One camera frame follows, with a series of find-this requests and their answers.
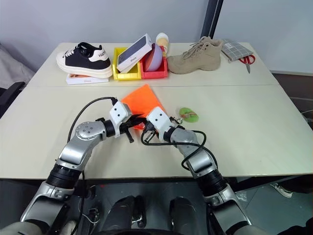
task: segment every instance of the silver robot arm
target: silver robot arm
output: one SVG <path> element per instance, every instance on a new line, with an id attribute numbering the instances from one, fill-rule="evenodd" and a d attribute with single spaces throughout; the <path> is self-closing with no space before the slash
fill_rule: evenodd
<path id="1" fill-rule="evenodd" d="M 67 212 L 66 201 L 74 192 L 80 174 L 85 168 L 93 148 L 107 137 L 126 133 L 134 141 L 128 128 L 145 118 L 132 116 L 126 104 L 116 102 L 110 118 L 79 124 L 73 138 L 63 148 L 48 179 L 41 183 L 35 196 L 24 211 L 21 221 L 7 226 L 1 235 L 41 235 L 51 229 L 59 216 Z"/>
<path id="2" fill-rule="evenodd" d="M 207 220 L 216 234 L 235 235 L 266 235 L 262 230 L 251 225 L 245 210 L 239 203 L 234 191 L 219 173 L 214 156 L 208 150 L 199 149 L 198 139 L 193 131 L 174 125 L 169 117 L 159 108 L 155 108 L 147 116 L 146 129 L 143 135 L 151 131 L 145 143 L 158 133 L 161 142 L 174 143 L 186 160 L 186 164 L 197 181 L 207 203 Z M 180 145 L 179 143 L 194 143 L 198 146 Z"/>

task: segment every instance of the yellow tray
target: yellow tray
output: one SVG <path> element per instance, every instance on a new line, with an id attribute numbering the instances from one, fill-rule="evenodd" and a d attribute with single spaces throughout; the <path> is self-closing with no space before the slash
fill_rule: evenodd
<path id="1" fill-rule="evenodd" d="M 127 47 L 115 47 L 114 48 L 114 57 L 113 57 L 113 64 L 112 64 L 114 80 L 119 80 L 119 81 L 141 80 L 139 62 L 134 67 L 132 67 L 132 69 L 129 70 L 128 73 L 120 73 L 116 68 L 117 57 L 126 49 Z"/>

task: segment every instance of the orange napkin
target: orange napkin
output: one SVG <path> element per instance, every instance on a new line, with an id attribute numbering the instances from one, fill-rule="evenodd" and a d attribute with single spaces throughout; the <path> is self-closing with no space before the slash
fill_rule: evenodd
<path id="1" fill-rule="evenodd" d="M 157 106 L 165 111 L 148 84 L 138 88 L 123 98 L 122 103 L 127 104 L 133 114 L 142 114 L 141 117 L 144 118 Z M 135 128 L 143 129 L 142 126 L 136 126 Z"/>

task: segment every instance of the black cable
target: black cable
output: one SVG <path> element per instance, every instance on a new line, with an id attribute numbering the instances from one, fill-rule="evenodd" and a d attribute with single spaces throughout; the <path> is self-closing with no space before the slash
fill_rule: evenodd
<path id="1" fill-rule="evenodd" d="M 72 132 L 73 132 L 73 129 L 74 129 L 74 126 L 78 120 L 78 118 L 80 117 L 80 115 L 84 112 L 84 110 L 89 107 L 91 104 L 93 104 L 94 102 L 97 102 L 99 100 L 103 100 L 103 99 L 110 99 L 112 101 L 112 104 L 114 105 L 116 102 L 117 102 L 117 99 L 114 98 L 114 97 L 101 97 L 101 98 L 98 98 L 98 99 L 94 99 L 92 100 L 91 102 L 89 102 L 88 104 L 86 104 L 84 106 L 84 108 L 78 113 L 78 115 L 76 116 L 76 118 L 74 119 L 74 122 L 72 123 L 70 129 L 69 129 L 69 133 L 68 133 L 68 136 L 67 136 L 67 142 L 70 141 L 70 137 L 72 135 Z M 78 220 L 77 220 L 77 223 L 75 225 L 75 228 L 73 229 L 73 231 L 70 233 L 70 235 L 74 235 L 75 232 L 77 231 L 78 229 L 78 226 L 79 226 L 79 223 L 80 221 L 82 220 L 82 217 L 83 217 L 83 209 L 84 209 L 84 200 L 85 200 L 85 194 L 86 194 L 86 180 L 85 180 L 85 173 L 84 171 L 82 171 L 82 176 L 83 176 L 83 195 L 82 195 L 82 203 L 80 204 L 80 213 L 79 213 L 79 217 L 78 217 Z"/>
<path id="2" fill-rule="evenodd" d="M 206 147 L 204 147 L 204 144 L 205 144 L 205 141 L 206 141 L 206 135 L 205 135 L 205 133 L 202 132 L 202 131 L 193 131 L 193 132 L 203 134 L 203 142 L 202 142 L 202 144 L 198 144 L 198 143 L 186 143 L 186 142 L 149 143 L 149 142 L 145 142 L 145 141 L 143 140 L 144 134 L 145 134 L 146 132 L 142 132 L 141 137 L 140 137 L 140 140 L 141 140 L 141 142 L 142 142 L 144 145 L 147 145 L 147 146 L 192 145 L 192 146 L 198 147 L 195 151 L 193 151 L 191 154 L 189 154 L 184 160 L 182 160 L 181 166 L 182 166 L 184 169 L 186 169 L 186 170 L 189 170 L 189 169 L 188 169 L 187 167 L 185 167 L 184 163 L 185 163 L 188 159 L 190 159 L 192 156 L 194 156 L 196 153 L 198 153 L 198 152 L 200 151 L 200 149 L 204 149 L 206 152 L 208 152 L 208 153 L 211 155 L 211 157 L 213 158 L 216 167 L 218 167 L 218 164 L 217 164 L 217 161 L 216 161 L 216 158 L 215 158 L 214 154 L 213 154 L 209 149 L 207 149 Z"/>

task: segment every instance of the beige boot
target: beige boot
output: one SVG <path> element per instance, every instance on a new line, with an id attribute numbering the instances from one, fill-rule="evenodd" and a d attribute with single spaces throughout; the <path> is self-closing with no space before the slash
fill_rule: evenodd
<path id="1" fill-rule="evenodd" d="M 221 64 L 222 40 L 202 37 L 182 55 L 167 57 L 168 68 L 173 73 L 184 74 L 197 69 L 216 70 Z"/>

